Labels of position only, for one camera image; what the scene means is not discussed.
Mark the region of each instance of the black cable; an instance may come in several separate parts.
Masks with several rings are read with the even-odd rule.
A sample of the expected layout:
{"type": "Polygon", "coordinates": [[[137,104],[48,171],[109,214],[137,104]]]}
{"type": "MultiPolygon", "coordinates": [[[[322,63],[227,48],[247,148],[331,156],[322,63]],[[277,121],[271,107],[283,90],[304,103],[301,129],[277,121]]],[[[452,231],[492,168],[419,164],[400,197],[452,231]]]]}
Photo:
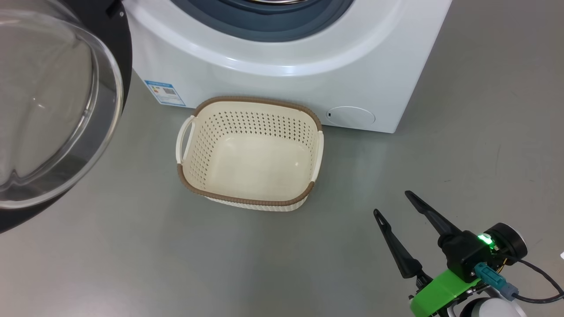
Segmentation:
{"type": "Polygon", "coordinates": [[[536,299],[536,298],[528,298],[528,297],[523,297],[520,296],[518,294],[513,293],[513,297],[515,297],[516,299],[523,301],[523,302],[527,302],[527,303],[533,303],[533,304],[546,304],[546,303],[552,303],[552,302],[556,302],[559,301],[561,299],[564,298],[564,290],[562,290],[562,288],[560,287],[560,285],[558,285],[558,283],[556,283],[556,281],[551,278],[545,271],[541,270],[540,268],[538,268],[537,266],[522,260],[522,259],[518,259],[516,257],[512,257],[512,256],[507,256],[504,254],[492,254],[494,257],[498,257],[498,258],[506,258],[509,259],[511,261],[515,261],[515,262],[520,262],[523,263],[524,265],[530,267],[531,269],[533,269],[535,272],[539,273],[540,275],[542,275],[547,281],[549,281],[552,286],[554,286],[554,288],[556,288],[556,290],[558,291],[558,295],[553,296],[553,297],[548,297],[548,298],[540,298],[540,299],[536,299]]]}

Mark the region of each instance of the gray floor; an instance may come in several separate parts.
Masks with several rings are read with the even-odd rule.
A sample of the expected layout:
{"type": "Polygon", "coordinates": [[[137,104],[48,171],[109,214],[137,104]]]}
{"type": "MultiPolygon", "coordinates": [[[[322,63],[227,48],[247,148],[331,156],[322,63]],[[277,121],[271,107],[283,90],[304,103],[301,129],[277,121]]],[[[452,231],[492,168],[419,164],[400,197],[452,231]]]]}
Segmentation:
{"type": "MultiPolygon", "coordinates": [[[[189,110],[138,78],[108,151],[66,197],[0,236],[5,316],[410,316],[372,217],[434,276],[437,234],[403,191],[459,227],[519,229],[564,284],[564,5],[455,0],[396,134],[325,128],[318,183],[296,212],[188,192],[174,162],[189,110]]],[[[555,294],[523,266],[521,294],[555,294]]],[[[559,316],[562,303],[522,306],[559,316]]]]}

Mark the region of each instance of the laundry basket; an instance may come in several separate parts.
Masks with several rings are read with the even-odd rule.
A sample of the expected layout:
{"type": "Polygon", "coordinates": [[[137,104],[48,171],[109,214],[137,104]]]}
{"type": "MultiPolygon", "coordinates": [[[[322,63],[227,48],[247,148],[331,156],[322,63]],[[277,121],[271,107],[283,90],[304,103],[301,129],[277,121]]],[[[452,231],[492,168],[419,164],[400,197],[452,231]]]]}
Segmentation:
{"type": "Polygon", "coordinates": [[[176,145],[178,175],[189,190],[222,204],[272,212],[289,212],[306,201],[322,155],[321,122],[311,110],[246,97],[200,104],[176,145]]]}

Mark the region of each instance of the cable connector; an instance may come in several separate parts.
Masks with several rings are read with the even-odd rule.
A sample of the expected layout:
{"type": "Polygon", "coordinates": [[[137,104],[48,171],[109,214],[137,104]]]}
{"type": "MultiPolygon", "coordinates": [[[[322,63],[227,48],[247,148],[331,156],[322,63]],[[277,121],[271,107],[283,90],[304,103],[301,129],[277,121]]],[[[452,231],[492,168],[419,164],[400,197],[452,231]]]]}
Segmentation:
{"type": "Polygon", "coordinates": [[[507,283],[505,278],[499,275],[494,269],[487,266],[484,262],[476,264],[474,267],[476,277],[480,278],[484,283],[497,289],[506,300],[512,301],[515,299],[513,294],[519,294],[519,289],[511,283],[507,283]]]}

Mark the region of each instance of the basket rim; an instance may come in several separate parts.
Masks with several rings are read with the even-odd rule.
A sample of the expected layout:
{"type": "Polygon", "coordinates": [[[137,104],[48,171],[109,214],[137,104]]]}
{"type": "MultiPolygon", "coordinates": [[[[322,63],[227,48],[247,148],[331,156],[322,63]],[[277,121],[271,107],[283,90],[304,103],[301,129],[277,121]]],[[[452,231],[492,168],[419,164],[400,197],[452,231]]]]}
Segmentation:
{"type": "Polygon", "coordinates": [[[295,109],[301,112],[304,112],[305,114],[307,114],[308,116],[310,116],[314,122],[315,122],[315,126],[317,127],[318,131],[323,131],[323,129],[321,128],[321,121],[319,121],[319,118],[317,117],[317,115],[309,108],[304,107],[300,104],[295,104],[295,103],[291,103],[291,102],[284,102],[281,100],[275,100],[275,99],[267,99],[267,98],[259,98],[259,97],[245,97],[245,96],[219,96],[219,97],[213,97],[210,98],[204,102],[202,102],[195,110],[194,113],[192,114],[193,116],[197,117],[198,114],[200,113],[200,111],[202,111],[202,109],[204,109],[205,107],[217,103],[217,102],[248,102],[248,103],[262,103],[262,104],[268,104],[268,105],[276,105],[278,107],[284,107],[284,108],[290,108],[290,109],[295,109]]]}
{"type": "MultiPolygon", "coordinates": [[[[318,132],[322,131],[321,121],[319,121],[319,118],[315,115],[315,113],[311,109],[304,107],[302,105],[299,105],[299,104],[294,104],[294,103],[290,103],[290,102],[283,102],[283,101],[280,101],[280,100],[258,98],[258,97],[245,97],[245,96],[213,97],[213,98],[210,98],[210,99],[202,102],[196,108],[196,110],[194,111],[193,116],[197,117],[198,113],[200,113],[200,111],[202,111],[202,109],[204,109],[205,107],[207,107],[211,104],[217,103],[217,102],[262,103],[262,104],[276,105],[276,106],[279,106],[279,107],[295,109],[295,110],[304,112],[305,114],[309,115],[314,120],[315,125],[318,129],[318,132]]],[[[205,197],[209,197],[209,198],[225,200],[225,201],[229,201],[229,202],[236,202],[236,203],[239,203],[239,204],[247,204],[247,205],[290,206],[290,205],[293,205],[293,204],[305,199],[310,194],[311,190],[313,190],[313,187],[314,187],[314,184],[315,184],[314,181],[310,181],[310,183],[307,185],[306,189],[299,196],[297,196],[296,198],[290,199],[290,200],[285,200],[285,201],[255,200],[255,199],[244,199],[244,198],[226,196],[226,195],[221,195],[221,194],[218,194],[218,193],[200,190],[200,189],[194,187],[192,184],[190,184],[190,182],[188,182],[188,180],[184,176],[184,167],[183,167],[182,164],[177,164],[177,172],[178,172],[178,176],[179,176],[182,184],[184,184],[184,186],[186,186],[186,188],[188,188],[193,193],[196,193],[198,195],[202,195],[202,196],[205,196],[205,197]]]]}

